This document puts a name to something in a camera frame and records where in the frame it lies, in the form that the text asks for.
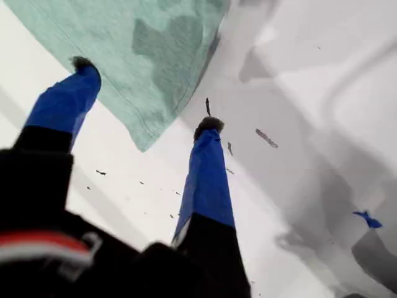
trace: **red stripe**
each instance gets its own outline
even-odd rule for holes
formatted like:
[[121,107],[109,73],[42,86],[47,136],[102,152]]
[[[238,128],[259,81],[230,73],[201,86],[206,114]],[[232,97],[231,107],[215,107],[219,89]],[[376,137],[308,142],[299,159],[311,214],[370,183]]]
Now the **red stripe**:
[[88,247],[74,238],[60,232],[26,231],[0,234],[0,246],[20,243],[51,243],[71,250],[88,252]]

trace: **blue painter's tape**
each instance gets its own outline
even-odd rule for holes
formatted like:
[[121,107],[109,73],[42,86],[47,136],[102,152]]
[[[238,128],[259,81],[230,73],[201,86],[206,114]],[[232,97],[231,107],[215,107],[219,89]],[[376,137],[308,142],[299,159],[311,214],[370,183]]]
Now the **blue painter's tape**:
[[367,222],[368,226],[370,228],[382,228],[382,224],[377,220],[377,219],[373,219],[368,211],[364,211],[364,212],[353,212],[353,214],[361,216],[363,219],[365,219],[365,221]]
[[175,235],[194,212],[234,227],[225,159],[215,129],[205,130],[194,143]]
[[40,95],[25,126],[69,132],[73,135],[73,144],[100,85],[100,76],[94,67],[80,69]]

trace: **mint green towel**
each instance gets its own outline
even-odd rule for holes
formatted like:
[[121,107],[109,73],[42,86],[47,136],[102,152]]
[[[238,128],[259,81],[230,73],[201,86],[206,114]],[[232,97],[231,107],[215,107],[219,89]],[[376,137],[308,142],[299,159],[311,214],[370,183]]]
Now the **mint green towel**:
[[82,55],[100,69],[99,100],[147,150],[199,82],[227,0],[6,0],[67,69]]

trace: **white floor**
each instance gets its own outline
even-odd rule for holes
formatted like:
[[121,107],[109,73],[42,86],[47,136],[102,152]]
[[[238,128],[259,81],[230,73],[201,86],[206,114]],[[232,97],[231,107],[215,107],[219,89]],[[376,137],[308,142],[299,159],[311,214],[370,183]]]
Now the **white floor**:
[[[123,125],[95,104],[74,148],[69,209],[139,249],[169,243],[209,97],[212,114],[226,122],[252,296],[394,297],[350,249],[367,232],[352,211],[368,209],[397,255],[396,11],[394,0],[232,0],[195,96],[149,151],[138,152]],[[1,0],[0,41],[6,147],[37,96],[68,73]]]

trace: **white stripe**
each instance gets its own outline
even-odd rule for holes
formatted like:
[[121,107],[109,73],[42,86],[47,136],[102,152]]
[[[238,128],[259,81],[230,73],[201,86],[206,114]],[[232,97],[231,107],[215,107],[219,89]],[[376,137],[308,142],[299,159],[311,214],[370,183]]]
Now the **white stripe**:
[[93,262],[91,254],[73,251],[59,245],[29,243],[0,246],[0,264],[45,257],[67,259],[84,266],[90,266]]

